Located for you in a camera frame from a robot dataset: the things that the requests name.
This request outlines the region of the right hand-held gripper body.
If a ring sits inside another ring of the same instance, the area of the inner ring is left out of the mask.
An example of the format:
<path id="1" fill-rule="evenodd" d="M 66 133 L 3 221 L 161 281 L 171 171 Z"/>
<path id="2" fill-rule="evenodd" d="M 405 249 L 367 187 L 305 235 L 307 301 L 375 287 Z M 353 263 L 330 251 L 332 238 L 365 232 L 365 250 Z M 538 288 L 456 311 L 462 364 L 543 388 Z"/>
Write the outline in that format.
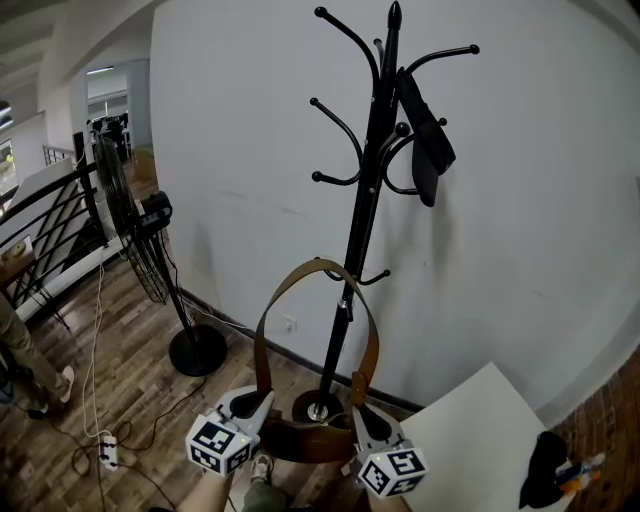
<path id="1" fill-rule="evenodd" d="M 428 473 L 423 451 L 407 439 L 392 447 L 360 452 L 352 462 L 356 485 L 378 499 L 413 492 Z"/>

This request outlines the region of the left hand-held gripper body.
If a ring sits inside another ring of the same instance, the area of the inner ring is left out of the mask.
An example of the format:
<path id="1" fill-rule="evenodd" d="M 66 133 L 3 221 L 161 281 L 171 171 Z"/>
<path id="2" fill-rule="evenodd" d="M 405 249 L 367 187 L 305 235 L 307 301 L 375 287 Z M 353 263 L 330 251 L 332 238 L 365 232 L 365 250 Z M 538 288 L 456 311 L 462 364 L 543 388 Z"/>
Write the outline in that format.
<path id="1" fill-rule="evenodd" d="M 220 476 L 229 476 L 257 453 L 261 414 L 241 417 L 219 405 L 199 415 L 186 436 L 188 459 Z"/>

